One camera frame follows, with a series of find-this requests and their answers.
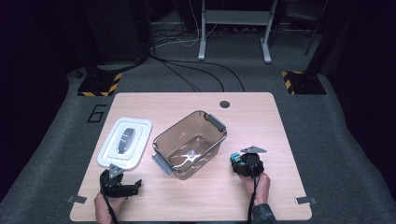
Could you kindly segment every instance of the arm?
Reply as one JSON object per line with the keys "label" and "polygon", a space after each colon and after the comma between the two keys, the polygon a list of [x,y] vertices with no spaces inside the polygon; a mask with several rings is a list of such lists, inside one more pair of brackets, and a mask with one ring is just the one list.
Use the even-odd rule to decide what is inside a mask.
{"label": "arm", "polygon": [[[116,215],[119,213],[121,206],[123,202],[125,202],[125,200],[126,198],[108,198],[108,202],[110,203],[110,206],[113,208]],[[98,193],[93,201],[95,202],[96,222],[101,224],[113,223],[103,195],[101,193]]]}
{"label": "arm", "polygon": [[[245,184],[247,192],[253,193],[254,180],[247,176],[239,176]],[[276,218],[268,205],[268,195],[270,191],[271,179],[267,174],[261,173],[260,178],[256,178],[259,181],[256,188],[256,198],[254,199],[253,207],[253,218],[255,223],[260,224],[275,224]]]}

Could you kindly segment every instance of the transparent storage box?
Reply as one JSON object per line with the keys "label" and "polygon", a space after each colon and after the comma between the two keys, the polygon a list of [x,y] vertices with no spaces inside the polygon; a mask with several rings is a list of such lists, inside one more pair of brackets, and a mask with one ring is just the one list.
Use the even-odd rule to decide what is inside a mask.
{"label": "transparent storage box", "polygon": [[218,154],[226,137],[221,121],[198,110],[154,139],[152,159],[167,174],[186,180]]}

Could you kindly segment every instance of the hand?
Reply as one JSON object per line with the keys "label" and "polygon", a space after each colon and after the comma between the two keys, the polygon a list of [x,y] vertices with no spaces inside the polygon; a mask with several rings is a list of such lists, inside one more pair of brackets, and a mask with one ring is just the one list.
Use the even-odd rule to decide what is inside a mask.
{"label": "hand", "polygon": [[[254,179],[250,178],[250,176],[243,176],[243,175],[239,175],[239,177],[244,182],[247,192],[249,194],[252,194],[254,191]],[[256,177],[256,182],[257,181],[259,183],[256,188],[256,198],[254,200],[254,205],[258,205],[261,203],[268,203],[268,195],[270,192],[271,179],[270,177],[268,177],[267,174],[261,173],[260,176]]]}
{"label": "hand", "polygon": [[[126,198],[108,198],[108,203],[113,208],[114,214],[117,215],[119,213],[125,200]],[[103,224],[111,223],[111,215],[102,193],[98,193],[93,201],[95,202],[96,222]]]}

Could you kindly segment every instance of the white lid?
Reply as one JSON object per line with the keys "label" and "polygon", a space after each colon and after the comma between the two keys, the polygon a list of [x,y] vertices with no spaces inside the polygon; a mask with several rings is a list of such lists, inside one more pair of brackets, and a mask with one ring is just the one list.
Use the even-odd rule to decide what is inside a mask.
{"label": "white lid", "polygon": [[[111,163],[123,169],[134,168],[143,155],[151,128],[151,121],[147,119],[118,119],[99,152],[99,164],[108,167]],[[131,138],[129,139],[130,144],[127,144],[128,147],[125,148],[125,151],[119,153],[119,144],[120,141],[125,140],[125,137],[127,137],[122,137],[127,129],[133,129],[134,134],[129,136]]]}

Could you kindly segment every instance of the table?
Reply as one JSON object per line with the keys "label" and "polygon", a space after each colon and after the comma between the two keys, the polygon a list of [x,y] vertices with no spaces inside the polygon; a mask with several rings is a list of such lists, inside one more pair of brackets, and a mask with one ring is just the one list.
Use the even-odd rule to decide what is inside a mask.
{"label": "table", "polygon": [[[220,102],[230,103],[228,108]],[[153,139],[195,110],[216,116],[227,126],[227,138],[219,153],[187,180],[165,174],[151,158]],[[297,204],[304,187],[294,161],[274,96],[266,92],[157,92],[118,93],[82,181],[73,221],[94,221],[93,199],[99,192],[99,175],[105,170],[98,153],[119,118],[149,119],[152,131],[139,165],[124,173],[122,184],[143,180],[139,194],[127,200],[119,221],[244,221],[250,195],[233,173],[230,156],[251,146],[268,150],[261,154],[265,172],[271,177],[269,204],[278,220],[307,220],[309,204]]]}
{"label": "table", "polygon": [[270,11],[235,11],[235,10],[206,10],[205,0],[202,0],[202,34],[198,53],[198,60],[205,59],[206,50],[206,24],[241,24],[241,25],[265,25],[265,35],[260,38],[262,55],[265,63],[271,63],[271,55],[268,49],[268,37],[275,15],[277,0],[273,0]]}

